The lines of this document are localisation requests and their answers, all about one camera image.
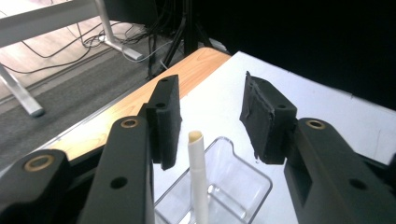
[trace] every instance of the white table surface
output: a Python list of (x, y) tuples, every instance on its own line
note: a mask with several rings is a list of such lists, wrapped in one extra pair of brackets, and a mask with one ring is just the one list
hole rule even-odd
[(329, 122), (358, 153), (389, 163), (396, 152), (396, 112), (353, 95), (328, 88), (237, 52), (181, 102), (183, 118), (179, 137), (177, 164), (167, 171), (154, 167), (157, 200), (188, 168), (188, 132), (204, 134), (205, 147), (217, 137), (233, 141), (238, 156), (268, 175), (273, 189), (253, 223), (297, 223), (283, 165), (257, 163), (248, 134), (239, 120), (246, 71), (270, 81), (297, 108), (297, 118), (316, 118)]

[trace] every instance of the black stand pole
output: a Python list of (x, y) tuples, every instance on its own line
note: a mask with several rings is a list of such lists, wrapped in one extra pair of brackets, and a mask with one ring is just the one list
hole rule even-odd
[[(209, 37), (204, 31), (202, 25), (197, 20), (197, 15), (193, 10), (192, 0), (183, 1), (183, 17), (181, 23), (178, 26), (175, 38), (172, 42), (170, 49), (167, 51), (166, 56), (163, 60), (163, 65), (168, 67), (169, 63), (172, 61), (175, 52), (184, 37), (184, 56), (188, 56), (198, 49), (198, 37), (206, 47), (213, 48), (209, 41)], [(161, 67), (159, 71), (154, 75), (155, 77), (162, 73), (166, 68)]]

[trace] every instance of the screw hole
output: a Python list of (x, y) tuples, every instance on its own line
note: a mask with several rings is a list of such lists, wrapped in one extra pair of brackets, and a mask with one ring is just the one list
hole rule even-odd
[(138, 122), (136, 119), (126, 119), (121, 123), (122, 128), (133, 128), (137, 126)]
[(49, 167), (55, 161), (52, 155), (40, 155), (30, 159), (24, 164), (24, 170), (27, 172), (36, 172)]
[(306, 125), (308, 125), (309, 127), (313, 128), (313, 129), (319, 129), (319, 130), (326, 128), (326, 125), (323, 122), (314, 120), (314, 119), (308, 120), (306, 122)]
[(356, 189), (361, 189), (361, 190), (367, 189), (366, 184), (364, 184), (359, 179), (349, 179), (349, 184), (352, 185), (352, 187), (354, 187)]
[(164, 104), (164, 103), (158, 103), (158, 104), (156, 104), (155, 106), (157, 106), (158, 108), (163, 108), (163, 107), (166, 106), (166, 104)]
[(128, 183), (128, 180), (125, 177), (117, 177), (113, 179), (110, 183), (110, 187), (113, 189), (121, 189)]

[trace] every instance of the table leg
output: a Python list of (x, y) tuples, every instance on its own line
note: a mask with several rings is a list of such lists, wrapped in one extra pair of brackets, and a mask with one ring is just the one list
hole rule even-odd
[(43, 107), (2, 65), (0, 65), (0, 77), (30, 116), (39, 117), (44, 114)]
[(103, 0), (95, 0), (95, 3), (96, 3), (96, 7), (98, 9), (99, 17), (102, 21), (102, 25), (105, 30), (105, 34), (106, 34), (105, 43), (107, 45), (109, 45), (111, 48), (125, 53), (126, 55), (128, 55), (129, 57), (131, 57), (132, 59), (134, 59), (136, 61), (143, 59), (143, 55), (134, 49), (129, 49), (129, 48), (122, 49), (122, 44), (117, 43), (116, 39), (114, 38), (114, 34), (111, 29), (110, 21), (107, 16), (105, 2)]

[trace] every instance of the black cable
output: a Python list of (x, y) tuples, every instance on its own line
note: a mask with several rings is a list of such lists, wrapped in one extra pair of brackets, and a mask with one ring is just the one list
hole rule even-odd
[[(84, 35), (88, 34), (89, 32), (91, 32), (92, 30), (96, 29), (98, 26), (100, 26), (102, 23), (97, 24), (96, 26), (94, 26), (93, 28), (91, 28), (91, 30), (87, 31)], [(59, 49), (58, 51), (52, 53), (49, 56), (43, 56), (40, 53), (38, 53), (37, 51), (35, 51), (34, 49), (32, 49), (29, 45), (27, 45), (24, 41), (22, 41), (22, 44), (24, 46), (26, 46), (28, 49), (30, 49), (33, 53), (35, 53), (36, 55), (40, 56), (41, 58), (50, 58), (55, 56), (56, 54), (58, 54), (59, 52), (61, 52), (62, 50), (68, 48), (70, 45), (72, 45), (74, 42), (80, 40), (80, 38), (82, 38), (84, 35), (77, 37), (75, 40), (73, 40), (72, 42), (70, 42), (69, 44), (67, 44), (66, 46), (62, 47), (61, 49)]]
[(164, 28), (169, 24), (169, 22), (172, 19), (172, 9), (174, 9), (174, 1), (171, 0), (166, 0), (163, 8), (162, 8), (162, 13), (160, 14), (158, 20), (154, 22), (154, 24), (148, 29), (146, 36), (148, 36), (148, 49), (151, 55), (151, 52), (154, 52), (152, 56), (148, 60), (148, 79), (153, 79), (157, 74), (153, 74), (152, 72), (152, 66), (154, 65), (156, 61), (156, 40), (157, 40), (157, 35), (160, 34)]
[(134, 24), (132, 24), (131, 27), (125, 31), (125, 33), (124, 33), (125, 38), (127, 38), (128, 32), (130, 32), (132, 30), (132, 28), (134, 28)]
[[(120, 23), (125, 23), (125, 22), (124, 21), (117, 21), (117, 22), (114, 22), (113, 24), (110, 24), (110, 26), (114, 26), (114, 25), (117, 25), (117, 24), (120, 24)], [(99, 32), (99, 35), (106, 35), (105, 30), (102, 30), (101, 32)], [(115, 37), (115, 38), (118, 39), (121, 43), (122, 43), (122, 41), (124, 41), (124, 39), (117, 38), (117, 37)]]
[[(88, 39), (84, 40), (84, 39), (82, 38), (81, 30), (80, 30), (80, 28), (79, 28), (79, 24), (76, 23), (76, 25), (77, 25), (78, 32), (79, 32), (79, 37), (80, 37), (80, 40), (81, 40), (81, 45), (84, 46), (84, 48), (96, 48), (96, 47), (99, 47), (99, 46), (103, 43), (103, 41), (99, 39), (99, 37), (102, 36), (101, 33), (102, 33), (103, 30), (102, 30), (101, 32), (99, 32), (99, 35), (93, 35), (93, 36), (89, 37)], [(98, 43), (97, 43), (96, 45), (93, 45), (93, 44), (92, 44), (92, 41), (91, 41), (91, 43), (88, 44), (88, 42), (90, 42), (91, 39), (96, 40)]]
[(69, 27), (68, 26), (66, 26), (66, 29), (70, 32), (70, 34), (72, 34), (72, 36), (74, 37), (74, 38), (77, 38), (77, 36), (76, 35), (74, 35), (74, 33), (69, 29)]
[(127, 43), (138, 43), (141, 39), (146, 38), (150, 35), (153, 34), (158, 34), (162, 31), (162, 29), (164, 27), (166, 27), (166, 25), (169, 23), (170, 19), (171, 19), (171, 15), (173, 15), (172, 13), (172, 6), (173, 6), (173, 1), (170, 0), (165, 0), (163, 3), (163, 6), (161, 7), (161, 14), (159, 15), (159, 17), (157, 18), (157, 20), (150, 25), (150, 27), (147, 29), (147, 31), (143, 34), (131, 37), (131, 38), (127, 38), (125, 41), (123, 41), (123, 44), (127, 44)]
[(72, 64), (72, 63), (76, 63), (76, 62), (78, 62), (79, 60), (81, 60), (82, 58), (84, 58), (90, 51), (91, 51), (91, 48), (88, 48), (87, 51), (86, 51), (81, 57), (79, 57), (78, 59), (74, 60), (73, 62), (70, 62), (70, 63), (62, 63), (62, 64), (57, 64), (57, 65), (52, 65), (52, 66), (47, 66), (47, 67), (42, 67), (42, 68), (36, 69), (36, 70), (34, 70), (34, 71), (31, 71), (31, 72), (21, 72), (21, 71), (17, 71), (17, 70), (14, 70), (14, 69), (12, 69), (12, 68), (10, 68), (10, 67), (8, 67), (8, 66), (2, 64), (2, 63), (0, 63), (0, 64), (3, 65), (5, 68), (7, 68), (7, 69), (9, 69), (9, 70), (11, 70), (11, 71), (13, 71), (13, 72), (16, 72), (16, 73), (21, 73), (21, 74), (32, 74), (32, 73), (39, 72), (39, 71), (42, 71), (42, 70), (45, 70), (45, 69), (50, 69), (50, 68), (55, 68), (55, 67), (61, 67), (61, 66), (65, 66), (65, 65)]

